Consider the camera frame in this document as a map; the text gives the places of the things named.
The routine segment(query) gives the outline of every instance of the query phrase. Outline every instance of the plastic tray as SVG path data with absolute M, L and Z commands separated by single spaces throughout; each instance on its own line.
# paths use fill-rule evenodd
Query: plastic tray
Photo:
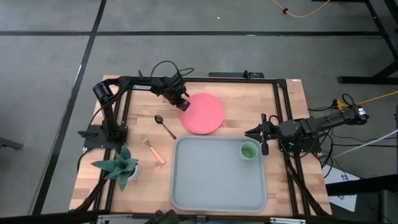
M 257 145 L 258 156 L 242 161 L 242 143 Z M 180 210 L 261 212 L 267 203 L 260 144 L 249 138 L 185 136 L 175 143 L 171 202 Z

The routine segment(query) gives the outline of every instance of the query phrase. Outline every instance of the orange handle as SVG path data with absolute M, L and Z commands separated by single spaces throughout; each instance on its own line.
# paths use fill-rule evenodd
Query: orange handle
M 164 159 L 162 158 L 162 156 L 160 156 L 160 154 L 151 146 L 150 147 L 152 153 L 156 156 L 157 160 L 163 165 L 166 162 L 164 161 Z

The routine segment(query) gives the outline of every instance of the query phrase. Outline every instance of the butcher block tabletop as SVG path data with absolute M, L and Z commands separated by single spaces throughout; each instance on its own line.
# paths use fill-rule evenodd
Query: butcher block tabletop
M 107 75 L 104 78 L 117 78 Z M 286 80 L 292 107 L 293 117 L 307 118 L 308 109 L 303 86 L 300 80 Z M 268 83 L 221 83 L 221 82 L 187 82 L 187 93 L 210 93 L 217 96 L 225 109 L 222 125 L 210 135 L 212 136 L 244 136 L 244 132 L 255 128 L 261 122 L 261 113 L 267 116 L 277 114 L 272 84 Z M 285 113 L 283 92 L 280 89 L 284 120 Z M 121 107 L 124 108 L 126 94 L 122 97 Z M 100 108 L 97 102 L 95 111 Z M 180 124 L 178 109 L 163 97 L 156 97 L 149 91 L 133 91 L 129 105 L 127 126 L 127 147 L 132 157 L 139 160 L 141 174 L 134 182 L 128 182 L 126 188 L 120 191 L 117 183 L 114 188 L 111 213 L 155 213 L 157 210 L 167 212 L 170 209 L 184 215 L 228 215 L 228 216 L 278 216 L 291 217 L 289 188 L 284 165 L 284 158 L 279 151 L 277 141 L 269 141 L 269 155 L 264 156 L 266 174 L 267 205 L 259 213 L 233 212 L 197 212 L 183 211 L 175 208 L 170 201 L 170 187 L 175 141 L 162 125 L 155 122 L 154 116 L 159 114 L 164 124 L 177 138 L 193 135 Z M 119 110 L 118 123 L 121 123 L 122 110 Z M 103 117 L 98 113 L 93 124 L 101 124 Z M 152 146 L 165 159 L 161 165 L 142 139 L 147 136 Z M 94 149 L 81 160 L 75 188 L 70 202 L 70 209 L 77 208 L 98 183 L 100 169 L 91 165 L 92 162 L 103 160 L 104 149 Z M 325 182 L 320 163 L 315 156 L 309 154 L 302 158 L 305 184 L 315 200 L 322 208 L 331 213 Z M 104 209 L 109 181 L 104 186 L 99 209 Z M 299 188 L 295 185 L 298 210 L 303 213 Z

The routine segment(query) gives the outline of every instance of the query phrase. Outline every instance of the round plate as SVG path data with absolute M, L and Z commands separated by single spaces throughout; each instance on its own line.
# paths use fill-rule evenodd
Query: round plate
M 208 93 L 192 95 L 191 105 L 180 111 L 182 126 L 195 134 L 208 134 L 215 131 L 224 120 L 224 107 L 221 101 Z

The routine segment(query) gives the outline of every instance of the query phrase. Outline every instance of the gray carpet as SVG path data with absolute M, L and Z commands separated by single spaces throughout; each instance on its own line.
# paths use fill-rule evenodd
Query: gray carpet
M 305 14 L 322 4 L 282 0 L 280 3 L 295 14 Z M 382 1 L 372 3 L 393 43 L 398 43 L 394 32 L 397 25 L 389 11 Z M 0 1 L 0 31 L 91 30 L 99 5 L 99 0 Z M 113 0 L 105 7 L 99 30 L 377 29 L 366 6 L 360 3 L 331 2 L 312 17 L 295 19 L 283 15 L 271 1 Z M 0 37 L 0 136 L 24 143 L 21 151 L 1 148 L 0 217 L 29 213 L 87 40 L 88 37 Z M 392 55 L 380 38 L 96 37 L 44 213 L 68 209 L 76 162 L 83 147 L 77 131 L 86 128 L 95 103 L 92 86 L 103 75 L 135 75 L 138 69 L 147 75 L 161 60 L 172 60 L 180 68 L 194 67 L 191 75 L 198 77 L 205 77 L 208 72 L 250 70 L 263 72 L 269 78 L 299 78 L 312 108 L 327 106 L 333 99 L 340 99 L 342 93 L 350 93 L 359 102 L 397 90 L 396 86 L 340 85 L 336 81 L 341 75 L 371 76 L 389 65 Z M 172 68 L 164 66 L 156 75 L 173 73 Z M 367 139 L 392 131 L 397 102 L 398 95 L 365 105 L 371 115 L 367 125 L 336 128 L 335 134 Z M 335 142 L 357 144 L 346 139 Z M 336 147 L 335 154 L 347 149 Z M 341 156 L 338 161 L 345 171 L 374 177 L 395 174 L 395 158 L 393 149 L 372 147 Z

